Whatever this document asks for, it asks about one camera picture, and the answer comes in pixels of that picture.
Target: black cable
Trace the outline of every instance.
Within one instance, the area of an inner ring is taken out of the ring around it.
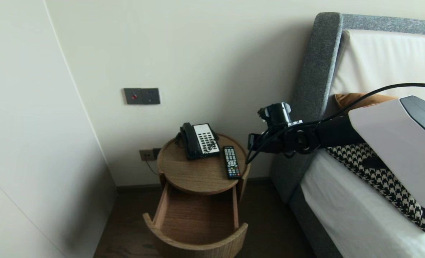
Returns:
[[[216,147],[216,144],[219,145],[218,142],[216,142],[215,140],[212,140],[211,143],[206,146],[207,150],[204,151],[204,153],[209,153],[211,150],[213,150]]]
[[[311,125],[311,124],[318,124],[319,125],[322,122],[329,121],[329,120],[334,119],[335,117],[341,115],[344,111],[348,110],[349,108],[351,108],[352,106],[354,106],[358,102],[362,101],[363,99],[370,97],[371,95],[374,95],[374,94],[379,93],[379,92],[384,91],[384,90],[390,90],[390,89],[400,88],[400,87],[425,87],[425,83],[399,83],[399,84],[385,86],[385,87],[379,88],[377,90],[371,91],[371,92],[367,93],[366,95],[363,95],[362,97],[360,97],[357,100],[350,103],[348,106],[345,106],[344,108],[342,108],[337,113],[335,113],[332,116],[329,116],[325,119],[301,123],[301,124],[296,124],[296,125],[293,125],[291,127],[286,128],[286,130],[281,130],[281,131],[277,132],[276,134],[273,134],[268,139],[266,139],[265,142],[262,143],[262,145],[255,151],[254,155],[250,159],[249,159],[249,156],[250,156],[250,151],[249,151],[249,153],[247,155],[247,159],[246,159],[246,164],[250,163],[257,156],[257,154],[261,151],[261,149],[263,149],[263,147],[265,147],[275,137],[279,137],[281,134],[286,133],[288,131],[292,131],[293,129],[296,129],[299,126],[306,126],[306,125]]]
[[[398,83],[398,84],[394,84],[394,85],[385,86],[385,87],[379,88],[379,89],[374,90],[374,91],[370,91],[366,95],[363,95],[362,97],[360,97],[357,100],[350,103],[348,106],[345,106],[340,111],[333,114],[332,116],[329,116],[325,119],[322,119],[320,122],[325,122],[325,121],[329,121],[331,119],[334,119],[335,117],[341,115],[344,111],[348,110],[348,108],[353,107],[355,104],[359,103],[360,101],[362,101],[365,98],[370,97],[371,95],[375,95],[376,93],[382,92],[384,90],[390,90],[390,89],[400,88],[400,87],[424,87],[425,88],[425,83]]]
[[[150,164],[148,163],[148,161],[145,161],[147,163],[148,168],[150,168],[150,171],[152,171],[152,173],[154,173],[155,175],[160,175],[158,173],[155,173],[155,171],[153,171],[152,167],[150,166]]]
[[[273,140],[276,137],[279,137],[281,134],[286,133],[287,131],[292,130],[291,127],[286,128],[284,130],[281,130],[279,132],[277,132],[276,134],[273,134],[272,136],[270,136],[268,139],[266,139],[262,145],[260,145],[260,147],[255,151],[255,153],[252,155],[252,157],[249,159],[247,158],[246,160],[246,164],[249,164],[256,156],[258,153],[260,153],[260,151],[263,149],[263,147],[265,147],[268,142],[271,142],[271,140]]]
[[[254,145],[258,142],[258,141],[260,141],[260,139],[263,139],[263,136],[265,136],[265,134],[267,134],[268,133],[268,129],[266,129],[265,130],[265,132],[263,132],[262,134],[260,134],[260,136],[257,138],[257,139],[255,139],[255,141],[252,143],[252,145],[250,146],[250,150],[249,150],[249,152],[247,153],[247,157],[246,157],[246,164],[249,164],[250,163],[250,161],[248,162],[248,160],[249,160],[249,157],[250,157],[250,154],[251,154],[251,152],[252,152],[252,148],[254,147]]]
[[[181,133],[178,133],[178,135],[176,135],[176,139],[174,140],[174,144],[177,145],[179,148],[183,149],[183,147],[180,146],[179,144],[180,139],[181,139]]]
[[[286,157],[286,158],[293,158],[295,154],[296,154],[296,151],[293,151],[290,154],[287,154],[286,152],[284,152],[284,157]]]

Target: telephone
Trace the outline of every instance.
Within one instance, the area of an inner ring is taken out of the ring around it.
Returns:
[[[220,155],[219,137],[209,124],[184,123],[176,140],[179,139],[182,139],[189,160]]]

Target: white robot body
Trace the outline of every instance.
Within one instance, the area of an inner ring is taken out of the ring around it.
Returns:
[[[425,208],[425,101],[409,96],[349,112],[353,128]]]

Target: white bed sheet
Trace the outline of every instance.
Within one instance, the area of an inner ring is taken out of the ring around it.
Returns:
[[[343,257],[425,258],[425,233],[325,150],[300,185]]]
[[[331,95],[370,92],[395,83],[425,83],[425,36],[346,30],[341,43]],[[383,94],[425,100],[425,88]],[[316,154],[301,188],[345,258],[425,258],[425,233],[324,150]]]

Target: wooden floor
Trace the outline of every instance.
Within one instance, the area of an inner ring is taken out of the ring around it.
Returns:
[[[142,219],[144,212],[153,218],[160,196],[161,188],[119,195],[94,257],[161,257]],[[249,228],[236,258],[314,257],[294,214],[271,183],[249,182],[238,211],[240,223]]]

